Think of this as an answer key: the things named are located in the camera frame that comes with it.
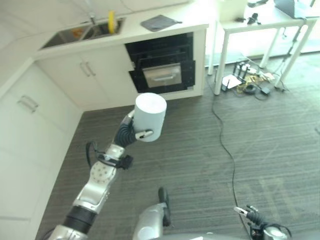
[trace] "black oven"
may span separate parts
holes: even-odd
[[[138,93],[168,93],[195,85],[193,33],[161,37],[125,45]]]

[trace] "faucet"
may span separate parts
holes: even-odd
[[[96,19],[95,19],[96,14],[95,14],[94,8],[92,6],[92,2],[91,2],[91,0],[84,0],[84,1],[89,9],[88,15],[89,15],[90,21],[92,22],[93,25],[96,25]]]

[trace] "desk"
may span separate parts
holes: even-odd
[[[221,91],[221,85],[222,85],[222,78],[225,71],[225,62],[227,57],[227,51],[228,51],[228,42],[229,42],[229,36],[230,34],[235,33],[243,33],[243,32],[249,32],[249,31],[255,31],[255,30],[263,30],[263,29],[277,29],[273,41],[270,43],[267,51],[264,53],[263,59],[261,61],[260,67],[264,68],[267,65],[270,53],[272,51],[273,46],[276,44],[277,37],[279,35],[281,28],[286,27],[294,27],[294,26],[303,26],[304,24],[307,25],[307,30],[302,37],[301,41],[298,43],[298,46],[296,47],[295,51],[293,52],[288,64],[286,65],[282,76],[280,79],[277,80],[275,83],[276,87],[281,86],[281,82],[284,82],[286,79],[286,76],[288,75],[289,71],[291,70],[293,64],[295,63],[297,57],[300,55],[300,52],[305,45],[316,21],[319,17],[313,17],[313,18],[307,18],[304,19],[293,19],[286,15],[284,12],[277,9],[273,3],[273,1],[269,1],[269,3],[265,5],[261,5],[255,8],[247,7],[245,11],[245,17],[252,16],[253,13],[258,13],[258,21],[261,23],[261,25],[258,25],[257,23],[254,23],[252,25],[247,25],[248,21],[245,22],[219,22],[218,20],[215,21],[214,26],[214,41],[213,41],[213,47],[212,47],[212,53],[209,60],[209,69],[208,69],[208,75],[213,74],[213,62],[214,62],[214,56],[215,56],[215,46],[216,46],[216,40],[215,36],[217,33],[217,28],[220,25],[224,31],[224,38],[223,38],[223,46],[222,46],[222,53],[220,58],[220,64],[217,70],[216,74],[216,83],[214,86],[214,94],[219,95]]]

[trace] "dish cloth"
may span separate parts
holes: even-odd
[[[140,23],[142,27],[152,31],[152,32],[157,32],[162,29],[168,28],[172,25],[175,24],[182,24],[182,21],[177,21],[174,19],[171,19],[169,17],[159,15],[155,16],[153,18],[150,18],[148,20],[145,20]]]

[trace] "white countertop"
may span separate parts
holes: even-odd
[[[254,8],[246,7],[244,17],[249,18],[254,13],[258,14],[257,19],[261,25],[258,25],[257,23],[248,25],[248,20],[245,20],[244,22],[221,22],[221,26],[225,31],[228,31],[230,34],[232,34],[261,29],[302,26],[305,24],[305,22],[316,21],[318,19],[318,17],[310,17],[306,20],[293,19],[283,11],[276,8],[274,1],[269,1],[266,4]]]
[[[182,23],[152,32],[140,25],[141,22],[164,15]],[[155,39],[187,32],[203,30],[209,26],[209,10],[202,3],[193,2],[154,10],[117,16],[125,18],[120,34],[92,40],[69,43],[39,50],[56,32],[47,32],[18,39],[0,50],[0,97],[16,82],[36,60],[83,50]]]

